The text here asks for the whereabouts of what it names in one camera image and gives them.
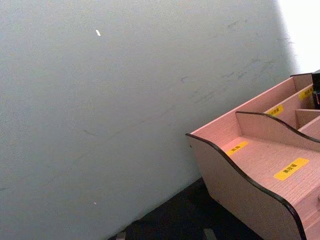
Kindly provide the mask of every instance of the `dark floor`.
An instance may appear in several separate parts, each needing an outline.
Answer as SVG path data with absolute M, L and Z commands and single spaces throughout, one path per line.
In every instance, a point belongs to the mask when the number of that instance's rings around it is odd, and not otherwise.
M 202 178 L 123 231 L 125 240 L 202 240 L 204 229 L 217 240 L 262 239 L 209 196 Z

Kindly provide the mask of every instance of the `wooden organizer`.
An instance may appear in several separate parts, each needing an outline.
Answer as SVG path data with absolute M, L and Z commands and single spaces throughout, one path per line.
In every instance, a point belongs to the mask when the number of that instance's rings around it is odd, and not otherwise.
M 209 194 L 266 240 L 320 240 L 320 110 L 293 75 L 187 134 Z

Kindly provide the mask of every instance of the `curved side panel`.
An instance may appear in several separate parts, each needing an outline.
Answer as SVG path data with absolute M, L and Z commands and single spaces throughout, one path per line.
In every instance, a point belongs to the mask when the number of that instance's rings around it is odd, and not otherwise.
M 243 135 L 320 152 L 320 140 L 279 118 L 260 112 L 237 111 L 235 114 Z
M 299 215 L 246 175 L 217 145 L 187 134 L 210 196 L 266 240 L 306 240 Z

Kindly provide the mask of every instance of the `black edge trim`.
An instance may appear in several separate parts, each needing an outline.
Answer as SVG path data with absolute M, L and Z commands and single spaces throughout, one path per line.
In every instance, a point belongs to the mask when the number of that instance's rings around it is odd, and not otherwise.
M 290 126 L 288 123 L 282 121 L 281 119 L 279 118 L 276 118 L 274 116 L 271 116 L 269 114 L 266 114 L 266 113 L 261 113 L 261 112 L 250 112 L 250 111 L 236 111 L 235 114 L 254 114 L 254 115 L 262 115 L 262 116 L 266 116 L 268 118 L 271 118 L 275 121 L 277 121 L 278 123 L 284 125 L 287 129 L 289 129 L 290 131 L 294 132 L 295 134 L 298 134 L 300 137 L 303 137 L 305 139 L 308 139 L 310 141 L 313 141 L 313 142 L 316 142 L 316 143 L 320 143 L 320 140 L 319 139 L 316 139 L 314 137 L 311 137 L 311 136 L 308 136 L 308 135 L 305 135 L 304 133 L 298 131 L 297 129 L 293 128 L 292 126 Z
M 185 135 L 188 136 L 188 137 L 197 139 L 199 141 L 202 141 L 202 142 L 210 145 L 211 147 L 213 147 L 219 154 L 222 155 L 222 157 L 224 157 L 224 159 L 234 168 L 234 170 L 236 170 L 238 172 L 238 174 L 241 175 L 241 177 L 243 177 L 246 181 L 248 181 L 250 184 L 252 184 L 254 187 L 259 189 L 260 191 L 264 192 L 265 194 L 267 194 L 270 197 L 272 197 L 272 198 L 276 199 L 277 201 L 279 201 L 286 209 L 288 209 L 288 211 L 291 213 L 293 219 L 295 220 L 295 223 L 296 223 L 297 228 L 298 228 L 299 233 L 300 233 L 301 240 L 307 240 L 306 233 L 305 233 L 304 227 L 302 225 L 301 219 L 300 219 L 297 211 L 295 210 L 295 208 L 287 200 L 285 200 L 280 195 L 274 193 L 273 191 L 270 191 L 269 189 L 261 186 L 259 183 L 257 183 L 251 177 L 249 177 L 244 171 L 241 170 L 240 167 L 238 167 L 237 164 L 235 164 L 234 161 L 232 161 L 232 159 L 220 147 L 215 145 L 213 142 L 211 142 L 209 140 L 206 140 L 204 138 L 201 138 L 199 136 L 190 134 L 190 133 L 186 133 Z
M 299 73 L 299 74 L 293 74 L 293 75 L 290 75 L 290 77 L 300 76 L 300 75 L 307 75 L 307 74 L 312 74 L 312 72 L 308 72 L 308 73 Z

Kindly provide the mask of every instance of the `yellow label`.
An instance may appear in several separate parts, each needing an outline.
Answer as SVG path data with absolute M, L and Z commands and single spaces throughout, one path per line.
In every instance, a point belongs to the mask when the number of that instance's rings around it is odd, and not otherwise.
M 300 101 L 302 101 L 303 99 L 306 99 L 307 97 L 309 97 L 312 94 L 312 91 L 314 90 L 314 88 L 311 86 L 308 89 L 302 91 L 299 93 L 299 99 Z
M 300 168 L 302 168 L 304 165 L 306 165 L 308 162 L 308 159 L 298 158 L 273 176 L 276 179 L 284 181 L 292 174 L 294 174 L 296 171 L 298 171 Z
M 272 116 L 277 116 L 280 113 L 284 111 L 284 106 L 282 104 L 272 108 L 270 111 L 267 112 L 267 114 L 272 115 Z
M 240 142 L 237 146 L 235 146 L 234 148 L 227 151 L 226 154 L 228 156 L 230 156 L 230 155 L 234 154 L 235 152 L 239 151 L 240 149 L 242 149 L 247 144 L 248 144 L 247 141 Z

